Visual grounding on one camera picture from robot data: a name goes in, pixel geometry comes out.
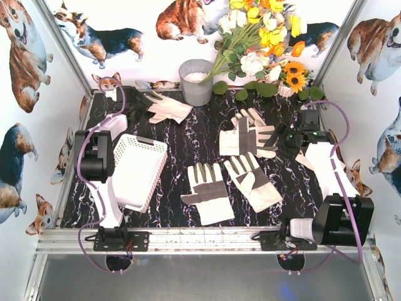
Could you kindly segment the cream glove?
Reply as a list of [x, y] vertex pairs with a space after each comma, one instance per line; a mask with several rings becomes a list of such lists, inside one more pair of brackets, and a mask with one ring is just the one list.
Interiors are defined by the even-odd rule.
[[148, 111], [155, 114], [149, 119], [151, 124], [157, 124], [165, 119], [174, 120], [180, 124], [193, 109], [193, 106], [155, 92], [146, 97], [152, 102]]

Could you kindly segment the white glove green trim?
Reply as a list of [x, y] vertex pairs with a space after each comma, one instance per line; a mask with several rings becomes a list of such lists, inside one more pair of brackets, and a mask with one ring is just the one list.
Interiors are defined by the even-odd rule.
[[224, 166], [232, 182], [247, 199], [256, 213], [283, 200], [280, 193], [250, 152], [231, 156]]

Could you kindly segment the white grey work glove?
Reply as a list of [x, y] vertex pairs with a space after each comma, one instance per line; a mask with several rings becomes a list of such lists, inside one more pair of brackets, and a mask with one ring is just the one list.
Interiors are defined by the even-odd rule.
[[202, 226], [234, 219], [220, 165], [196, 163], [187, 168], [191, 194], [181, 195], [181, 201], [196, 206]]

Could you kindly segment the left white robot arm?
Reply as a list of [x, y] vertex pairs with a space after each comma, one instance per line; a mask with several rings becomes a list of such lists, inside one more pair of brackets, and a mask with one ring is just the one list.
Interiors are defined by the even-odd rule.
[[116, 167], [113, 140], [153, 104], [135, 87], [120, 86], [115, 91], [117, 108], [90, 129], [75, 132], [74, 170], [90, 190], [99, 214], [97, 224], [106, 229], [121, 226], [123, 219], [112, 183]]

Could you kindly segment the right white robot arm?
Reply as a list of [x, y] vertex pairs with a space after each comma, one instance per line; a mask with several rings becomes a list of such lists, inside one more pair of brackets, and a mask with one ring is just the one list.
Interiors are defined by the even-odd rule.
[[323, 202], [312, 218], [292, 218], [291, 237], [317, 245], [359, 246], [365, 243], [373, 201], [351, 184], [336, 155], [332, 134], [320, 127], [317, 110], [300, 110], [295, 124], [281, 122], [267, 146], [289, 158], [304, 155], [315, 173]]

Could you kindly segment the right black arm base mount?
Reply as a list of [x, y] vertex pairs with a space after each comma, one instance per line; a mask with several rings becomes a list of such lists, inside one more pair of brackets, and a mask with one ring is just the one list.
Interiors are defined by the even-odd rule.
[[295, 248], [299, 251], [315, 251], [318, 249], [315, 243], [290, 235], [289, 219], [281, 223], [279, 228], [259, 231], [252, 235], [251, 239], [260, 243], [262, 251], [291, 251]]

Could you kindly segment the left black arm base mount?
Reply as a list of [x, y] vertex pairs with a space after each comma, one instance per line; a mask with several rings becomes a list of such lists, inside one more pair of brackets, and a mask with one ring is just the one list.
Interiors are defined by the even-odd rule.
[[126, 226], [100, 227], [95, 235], [94, 251], [139, 251], [146, 252], [150, 241], [148, 231], [130, 231]]

